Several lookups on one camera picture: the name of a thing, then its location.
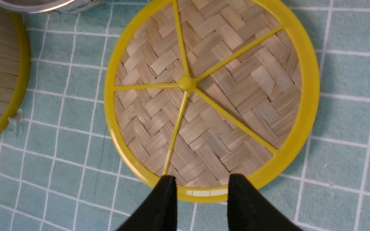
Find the yellow plastic rim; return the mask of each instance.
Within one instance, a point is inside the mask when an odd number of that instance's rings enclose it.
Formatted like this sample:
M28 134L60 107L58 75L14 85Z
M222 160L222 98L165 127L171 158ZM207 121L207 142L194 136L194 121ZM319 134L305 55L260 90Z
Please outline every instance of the yellow plastic rim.
M29 48L29 41L25 26L22 23L21 17L16 13L9 13L16 28L19 43L19 72L15 89L11 101L8 104L4 114L0 119L0 134L8 125L8 118L15 116L18 108L21 106L22 99L28 86L28 79L31 66L31 53Z
M128 165L128 167L134 172L134 174L144 181L148 186L154 187L158 180L159 176L152 173L148 170L131 152L128 148L125 140L122 137L122 133L119 129L117 122L117 117L114 109L114 92L117 90L138 90L138 89L148 89L148 88L180 88L184 91L184 98L182 100L179 117L185 110L185 102L189 95L189 92L197 93L202 99L206 100L212 107L214 107L218 112L223 114L226 118L235 123L240 129L245 131L253 139L260 142L263 146L269 149L273 154L273 158L268 161L263 167L258 169L256 172L247 176L248 180L256 188L261 188L264 185L268 184L274 178L276 178L280 173L282 173L286 167L295 159L304 145L312 125L314 123L318 102L319 102L319 93L320 93L320 81L319 81L319 70L317 65L317 58L314 53L314 48L311 44L311 41L296 16L280 1L280 0L252 0L254 3L262 6L269 13L271 13L276 19L279 20L280 26L273 29L269 33L263 35L261 38L256 39L251 44L248 44L246 47L237 51L227 59L218 63L214 67L205 71L201 76L197 76L194 80L189 81L188 76L188 65L186 63L185 57L185 48L181 35L181 26L179 23L179 12L177 7L177 0L154 0L145 6L128 24L125 31L122 33L119 41L112 53L110 64L107 71L107 77L105 81L105 114L107 119L107 124L110 132L110 136L116 146L116 149L119 152L119 155ZM116 74L118 70L118 64L122 58L125 48L128 46L133 34L136 30L142 25L149 17L151 17L156 11L166 4L172 3L173 10L176 20L176 28L179 38L179 46L181 50L182 60L185 62L182 64L184 67L184 76L178 81L178 83L170 84L147 84L147 85L125 85L125 86L115 86ZM222 66L225 66L226 63L234 59L235 57L243 54L245 51L248 51L250 48L261 43L266 38L276 34L277 32L285 30L298 54L299 63L301 64L301 73L302 73L302 96L301 96L301 105L299 108L298 116L295 121L295 124L292 128L291 133L289 134L286 142L283 144L282 148L276 149L250 129L245 127L243 124L238 122L225 110L220 108L215 104L210 98L204 95L203 92L199 91L194 85L194 81L198 82L203 78L209 76L215 70L219 69ZM177 136L178 128L180 124L180 119L177 120L174 130L172 140L170 141L169 152L166 157L166 163L164 166L163 174L166 174L170 157L172 155L173 141ZM211 187L211 188L194 188L194 187L185 187L178 185L178 199L197 202L197 203L213 203L227 200L228 185L223 185L220 187Z

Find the woven bamboo mat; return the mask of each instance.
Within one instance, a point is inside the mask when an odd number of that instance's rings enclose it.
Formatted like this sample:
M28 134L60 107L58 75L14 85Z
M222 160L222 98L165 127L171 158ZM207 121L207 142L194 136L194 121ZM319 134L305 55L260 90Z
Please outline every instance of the woven bamboo mat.
M249 0L179 0L187 59L198 76L260 38L279 22ZM169 4L134 34L119 64L116 85L174 83L184 75ZM253 47L198 83L217 104L280 148L301 100L296 51L285 31ZM133 154L160 175L178 116L181 89L117 91L119 127ZM173 150L169 174L180 185L215 187L230 173L252 174L273 157L196 94L191 94Z

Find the yellow ring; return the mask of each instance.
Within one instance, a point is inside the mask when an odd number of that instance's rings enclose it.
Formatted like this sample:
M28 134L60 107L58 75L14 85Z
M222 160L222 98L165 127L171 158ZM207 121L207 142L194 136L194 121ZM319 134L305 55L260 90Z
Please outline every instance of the yellow ring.
M134 172L134 174L144 181L148 186L154 187L159 178L149 171L133 155L128 148L122 133L119 129L114 109L114 85L118 64L122 58L126 46L140 25L146 19L153 15L164 5L170 3L170 0L154 0L145 6L128 24L122 33L119 41L112 53L107 77L105 81L105 115L111 138L124 162ZM319 70L317 58L311 41L296 16L279 0L253 0L268 12L273 14L284 26L284 30L290 36L292 43L297 51L302 73L302 96L301 106L299 108L297 120L286 142L279 149L282 155L275 155L268 163L259 170L247 176L248 180L256 187L261 188L272 181L295 159L304 145L312 125L314 123L320 92ZM214 203L227 200L228 185L212 188L192 188L178 185L178 199L197 202L197 203Z

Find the metal container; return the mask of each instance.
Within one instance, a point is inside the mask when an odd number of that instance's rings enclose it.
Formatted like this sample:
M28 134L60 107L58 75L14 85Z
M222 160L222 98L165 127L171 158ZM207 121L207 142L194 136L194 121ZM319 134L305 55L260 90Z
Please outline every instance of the metal container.
M0 7L17 13L79 13L104 0L0 0Z

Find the yellow spoke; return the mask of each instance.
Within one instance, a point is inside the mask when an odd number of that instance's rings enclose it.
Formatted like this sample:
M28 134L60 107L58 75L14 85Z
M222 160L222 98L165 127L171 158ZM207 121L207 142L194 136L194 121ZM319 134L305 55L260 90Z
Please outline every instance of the yellow spoke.
M177 83L155 83L155 84L115 86L113 90L114 91L143 90L143 89L149 89L149 88L177 88L177 87L179 87Z
M175 16L176 33L178 36L179 50L181 51L182 66L184 68L184 74L189 76L188 61L186 59L185 44L182 37L181 20L179 19L178 0L172 0L173 15Z
M178 118L176 119L175 126L173 127L172 137L169 142L168 154L166 155L166 160L165 160L165 165L163 166L162 175L166 175L168 173L169 163L171 162L171 157L172 157L172 152L173 152L173 147L175 146L176 136L178 135L179 126L181 125L182 116L185 111L185 106L186 106L188 97L189 97L189 92L185 92L184 97L182 98L181 107L179 108Z
M264 139L262 139L260 136L255 134L251 129L246 127L244 124L239 122L235 117L233 117L231 114L229 114L226 110L224 110L221 106L219 106L217 103L215 103L212 99L210 99L207 95L205 95L203 92L201 92L199 89L195 90L195 93L199 95L204 101L206 101L208 104L210 104L215 110L217 110L219 113L221 113L223 116L225 116L228 120L230 120L232 123L234 123L236 126L238 126L241 130L243 130L246 134L251 136L254 140L262 144L265 148L267 148L272 153L276 153L277 149L274 148L272 145L270 145L268 142L266 142Z
M263 42L267 38L271 37L272 35L278 33L282 29L283 29L283 26L282 25L279 25L277 28L275 28L275 29L271 30L270 32L264 34L260 38L252 41L250 44L246 45L245 47L242 47L241 49L239 49L238 51L236 51L235 53L233 53L230 57L227 57L226 59L222 60L221 62L219 62L215 66L209 68L204 73L202 73L200 76L198 76L197 78L195 78L195 80L197 82L199 82L199 81L203 80L204 78L210 76L212 73L214 73L215 71L219 70L221 67L225 66L226 64L228 64L232 60L236 59L241 54L247 52L252 47L255 47L256 45L260 44L261 42Z

